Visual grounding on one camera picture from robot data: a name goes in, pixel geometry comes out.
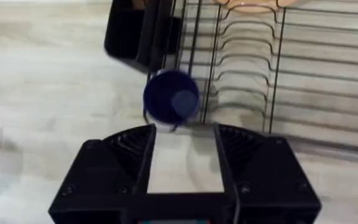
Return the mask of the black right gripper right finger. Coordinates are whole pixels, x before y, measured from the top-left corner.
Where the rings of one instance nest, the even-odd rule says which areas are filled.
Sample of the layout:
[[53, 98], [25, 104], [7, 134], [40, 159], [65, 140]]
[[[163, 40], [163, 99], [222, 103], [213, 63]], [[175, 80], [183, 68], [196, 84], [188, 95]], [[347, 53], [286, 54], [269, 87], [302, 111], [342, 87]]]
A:
[[214, 124], [230, 223], [314, 223], [322, 204], [286, 139]]

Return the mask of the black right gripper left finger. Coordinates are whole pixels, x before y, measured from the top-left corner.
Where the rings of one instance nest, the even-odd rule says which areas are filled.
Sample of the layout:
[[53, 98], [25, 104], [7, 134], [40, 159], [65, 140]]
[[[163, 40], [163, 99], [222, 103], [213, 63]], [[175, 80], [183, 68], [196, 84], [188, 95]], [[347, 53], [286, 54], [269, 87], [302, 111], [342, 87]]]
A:
[[48, 214], [54, 223], [131, 223], [134, 196], [144, 195], [157, 128], [147, 124], [83, 143]]

